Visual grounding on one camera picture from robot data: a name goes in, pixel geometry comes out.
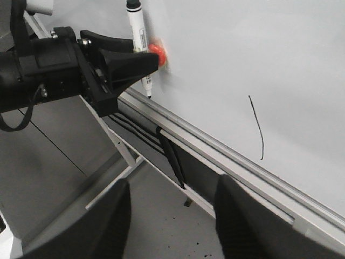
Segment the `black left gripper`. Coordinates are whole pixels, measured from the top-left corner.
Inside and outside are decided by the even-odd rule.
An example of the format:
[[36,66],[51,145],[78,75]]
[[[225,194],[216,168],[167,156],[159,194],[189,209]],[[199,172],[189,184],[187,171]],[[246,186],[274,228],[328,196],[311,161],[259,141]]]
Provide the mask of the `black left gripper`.
[[55,28],[56,38],[30,39],[26,27],[17,30],[17,107],[81,95],[104,117],[118,110],[118,91],[158,70],[155,53],[132,53],[131,39],[113,38],[81,30],[91,41],[88,51],[99,50],[99,66],[111,91],[96,81],[94,65],[81,50],[71,27]]

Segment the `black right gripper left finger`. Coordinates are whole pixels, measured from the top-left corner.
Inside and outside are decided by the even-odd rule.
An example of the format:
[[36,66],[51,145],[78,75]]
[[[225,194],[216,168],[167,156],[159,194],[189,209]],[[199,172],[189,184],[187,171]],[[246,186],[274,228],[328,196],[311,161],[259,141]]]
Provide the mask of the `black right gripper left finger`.
[[123,258],[131,215],[130,185],[120,179],[79,220],[22,258]]

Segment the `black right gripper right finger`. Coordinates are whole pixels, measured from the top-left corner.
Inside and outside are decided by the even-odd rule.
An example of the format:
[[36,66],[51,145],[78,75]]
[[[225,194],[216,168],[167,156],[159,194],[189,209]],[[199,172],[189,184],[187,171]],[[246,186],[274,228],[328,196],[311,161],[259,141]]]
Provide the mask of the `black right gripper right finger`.
[[225,258],[343,258],[307,238],[221,175],[215,192],[216,232]]

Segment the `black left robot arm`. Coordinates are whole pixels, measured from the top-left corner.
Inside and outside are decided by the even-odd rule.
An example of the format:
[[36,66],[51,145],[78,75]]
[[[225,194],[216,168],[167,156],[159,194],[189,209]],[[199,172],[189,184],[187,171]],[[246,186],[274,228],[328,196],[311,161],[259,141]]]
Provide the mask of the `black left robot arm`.
[[11,4],[14,49],[1,53],[1,111],[82,96],[104,117],[118,111],[123,91],[157,71],[155,53],[136,53],[130,39],[55,27],[55,37],[31,39],[26,1]]

